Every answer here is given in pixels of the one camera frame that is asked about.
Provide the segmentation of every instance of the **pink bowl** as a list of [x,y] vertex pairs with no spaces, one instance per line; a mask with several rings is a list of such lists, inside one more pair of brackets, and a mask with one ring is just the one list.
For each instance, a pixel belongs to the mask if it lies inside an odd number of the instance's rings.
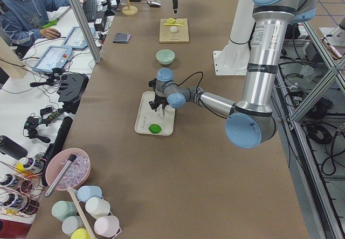
[[[55,157],[53,157],[53,159],[49,162],[49,164],[47,166],[47,169],[45,172],[45,179],[47,180],[47,183],[49,186],[54,182],[55,178],[58,176],[59,172],[64,167],[63,162],[67,161],[67,159],[69,158],[69,156],[71,154],[75,154],[77,156],[77,158],[78,158],[78,156],[79,157],[80,156],[86,157],[87,161],[88,161],[88,168],[86,170],[84,177],[82,179],[80,179],[80,181],[78,180],[75,184],[70,184],[70,186],[72,188],[78,188],[79,186],[81,186],[86,181],[86,179],[90,175],[90,171],[91,171],[90,158],[88,157],[87,153],[82,149],[65,149],[65,150],[62,150],[60,153],[58,153]],[[75,166],[76,161],[77,161],[77,159],[70,166],[70,169],[72,169],[72,168],[75,169],[77,167],[77,166]],[[61,188],[58,185],[55,190],[66,191],[67,188]]]

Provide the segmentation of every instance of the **bowl of ice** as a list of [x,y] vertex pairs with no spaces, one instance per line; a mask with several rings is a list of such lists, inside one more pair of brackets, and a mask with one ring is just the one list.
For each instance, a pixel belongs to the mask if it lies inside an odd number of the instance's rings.
[[52,185],[71,154],[76,155],[77,158],[56,187],[58,191],[66,191],[69,187],[78,188],[90,175],[91,164],[87,153],[82,149],[65,149],[53,157],[47,166],[45,179],[48,185]]

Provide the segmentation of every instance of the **pink cup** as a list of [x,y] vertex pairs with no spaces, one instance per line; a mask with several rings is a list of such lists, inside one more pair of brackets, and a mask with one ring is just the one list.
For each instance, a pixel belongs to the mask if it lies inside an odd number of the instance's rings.
[[104,237],[114,237],[121,233],[120,221],[116,216],[103,216],[96,220],[95,233]]

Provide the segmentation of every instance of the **white tray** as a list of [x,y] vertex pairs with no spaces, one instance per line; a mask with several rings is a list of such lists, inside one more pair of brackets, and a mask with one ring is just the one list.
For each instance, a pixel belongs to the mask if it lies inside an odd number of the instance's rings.
[[[157,112],[155,112],[149,105],[149,102],[154,99],[155,92],[147,91],[142,94],[134,130],[141,134],[169,136],[174,129],[175,109],[166,106],[163,110],[162,106],[159,106]],[[149,127],[151,124],[158,124],[162,131],[160,133],[150,132]]]

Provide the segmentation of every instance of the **blue hoodie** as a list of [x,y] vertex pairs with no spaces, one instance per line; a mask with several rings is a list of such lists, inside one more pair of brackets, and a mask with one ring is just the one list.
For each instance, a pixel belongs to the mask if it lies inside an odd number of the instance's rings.
[[49,20],[47,11],[69,6],[69,0],[0,0],[9,11],[0,15],[2,29],[14,44],[31,46],[43,38],[39,32]]

